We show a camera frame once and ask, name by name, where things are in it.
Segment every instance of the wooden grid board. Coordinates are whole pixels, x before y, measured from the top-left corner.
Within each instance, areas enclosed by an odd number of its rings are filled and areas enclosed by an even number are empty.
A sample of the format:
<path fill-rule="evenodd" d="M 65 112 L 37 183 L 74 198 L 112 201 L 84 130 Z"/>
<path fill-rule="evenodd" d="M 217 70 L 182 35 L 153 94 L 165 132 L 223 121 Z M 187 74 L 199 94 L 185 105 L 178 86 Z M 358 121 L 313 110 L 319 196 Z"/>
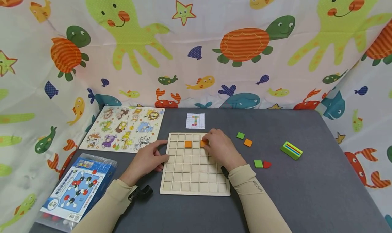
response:
<path fill-rule="evenodd" d="M 230 182 L 221 164 L 200 147 L 206 133 L 170 133 L 161 194 L 229 196 Z"/>

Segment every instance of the green octopus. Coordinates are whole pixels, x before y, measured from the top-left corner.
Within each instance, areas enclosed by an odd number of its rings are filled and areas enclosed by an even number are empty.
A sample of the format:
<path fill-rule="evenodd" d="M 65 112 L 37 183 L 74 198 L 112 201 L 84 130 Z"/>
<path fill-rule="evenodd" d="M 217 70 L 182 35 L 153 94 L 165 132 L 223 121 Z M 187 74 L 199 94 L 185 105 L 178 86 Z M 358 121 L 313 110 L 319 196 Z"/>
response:
<path fill-rule="evenodd" d="M 387 23 L 392 14 L 381 13 L 368 18 L 378 0 L 319 0 L 317 13 L 321 29 L 314 39 L 300 48 L 288 65 L 295 65 L 313 48 L 317 52 L 310 61 L 309 71 L 315 71 L 330 44 L 334 45 L 335 65 L 343 60 L 344 49 L 354 38 L 358 52 L 366 49 L 366 31 L 373 26 Z"/>
<path fill-rule="evenodd" d="M 108 30 L 117 41 L 113 53 L 113 65 L 116 70 L 121 70 L 124 54 L 128 53 L 133 69 L 137 74 L 142 74 L 134 50 L 158 68 L 157 60 L 146 50 L 146 45 L 152 46 L 170 60 L 173 58 L 155 39 L 157 33 L 166 34 L 170 31 L 169 28 L 158 23 L 141 27 L 132 0 L 86 0 L 86 5 L 91 17 Z"/>

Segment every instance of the person's right hand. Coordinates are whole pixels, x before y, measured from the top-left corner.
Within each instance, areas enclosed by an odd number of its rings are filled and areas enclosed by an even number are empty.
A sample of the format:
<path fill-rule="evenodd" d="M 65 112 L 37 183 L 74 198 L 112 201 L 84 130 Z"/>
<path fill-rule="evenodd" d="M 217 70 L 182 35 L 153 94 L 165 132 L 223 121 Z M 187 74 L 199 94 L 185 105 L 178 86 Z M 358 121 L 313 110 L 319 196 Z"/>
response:
<path fill-rule="evenodd" d="M 230 138 L 220 129 L 212 128 L 204 135 L 202 140 L 206 143 L 204 149 L 227 169 L 233 169 L 246 165 L 246 161 L 238 153 Z"/>

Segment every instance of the gray table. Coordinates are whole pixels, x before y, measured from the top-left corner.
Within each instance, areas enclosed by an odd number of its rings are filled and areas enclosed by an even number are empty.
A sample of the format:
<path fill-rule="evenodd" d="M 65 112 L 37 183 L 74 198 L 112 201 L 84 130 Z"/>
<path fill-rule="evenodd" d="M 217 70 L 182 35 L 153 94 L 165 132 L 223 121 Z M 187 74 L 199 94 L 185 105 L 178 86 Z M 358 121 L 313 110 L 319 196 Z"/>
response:
<path fill-rule="evenodd" d="M 206 113 L 205 130 L 185 129 L 187 113 Z M 166 109 L 158 139 L 170 132 L 222 129 L 254 168 L 265 159 L 269 169 L 255 169 L 257 178 L 293 233 L 391 233 L 373 200 L 354 173 L 320 115 L 308 110 Z M 252 147 L 236 138 L 237 132 Z M 304 152 L 298 161 L 279 150 L 289 141 Z M 166 146 L 160 149 L 163 154 Z M 118 178 L 135 156 L 128 153 L 79 150 L 114 159 Z M 153 195 L 132 205 L 119 219 L 116 233 L 125 232 L 248 232 L 242 206 L 231 188 L 230 197 L 161 195 L 161 173 L 151 173 L 138 185 L 150 185 Z M 37 223 L 32 233 L 57 232 Z"/>

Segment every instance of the turtle head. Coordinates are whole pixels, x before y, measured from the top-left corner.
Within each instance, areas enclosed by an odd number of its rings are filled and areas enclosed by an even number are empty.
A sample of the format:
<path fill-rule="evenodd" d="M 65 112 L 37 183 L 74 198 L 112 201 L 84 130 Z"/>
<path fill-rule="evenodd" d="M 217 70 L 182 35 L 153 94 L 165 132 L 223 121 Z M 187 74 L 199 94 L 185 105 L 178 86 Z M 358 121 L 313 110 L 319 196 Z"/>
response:
<path fill-rule="evenodd" d="M 82 27 L 72 25 L 67 28 L 67 39 L 73 42 L 78 48 L 87 46 L 91 42 L 91 37 Z"/>
<path fill-rule="evenodd" d="M 270 40 L 278 40 L 289 37 L 295 26 L 295 18 L 291 15 L 279 17 L 266 29 Z"/>

